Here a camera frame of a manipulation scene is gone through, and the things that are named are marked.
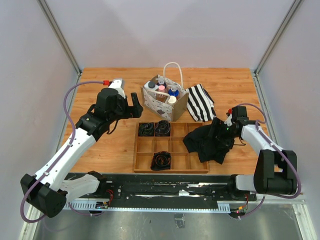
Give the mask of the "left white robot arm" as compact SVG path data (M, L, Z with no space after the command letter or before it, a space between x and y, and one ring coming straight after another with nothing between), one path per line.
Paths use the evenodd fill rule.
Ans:
M67 174L80 157L93 146L103 134L110 135L110 125L119 120L140 118L143 107L138 96L132 92L133 105L121 88L103 88L96 103L80 117L73 126L69 140L34 175L25 174L20 180L24 194L23 203L29 203L45 217L58 215L65 205L86 194L101 198L107 193L107 179L96 171L90 171L75 180L66 180Z

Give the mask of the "black white striped cloth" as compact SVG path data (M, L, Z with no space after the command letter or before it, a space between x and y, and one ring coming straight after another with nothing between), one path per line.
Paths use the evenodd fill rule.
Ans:
M201 84L187 88L186 92L188 93L186 108L194 121L209 122L216 117L215 102Z

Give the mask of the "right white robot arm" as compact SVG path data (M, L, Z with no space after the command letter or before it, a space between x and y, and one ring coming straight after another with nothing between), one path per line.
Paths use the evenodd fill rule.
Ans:
M232 200L245 192L294 199L300 195L302 184L297 171L297 155L276 144L263 130L266 120L250 120L247 103L229 109L227 119L215 118L210 125L209 138L217 149L230 150L234 140L244 140L257 154L254 174L234 174L226 188Z

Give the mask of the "blue pump bottle orange base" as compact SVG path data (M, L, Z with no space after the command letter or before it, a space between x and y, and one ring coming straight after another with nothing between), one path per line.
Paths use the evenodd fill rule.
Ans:
M168 94L176 97L176 99L178 99L180 96L179 89L175 85L169 85Z

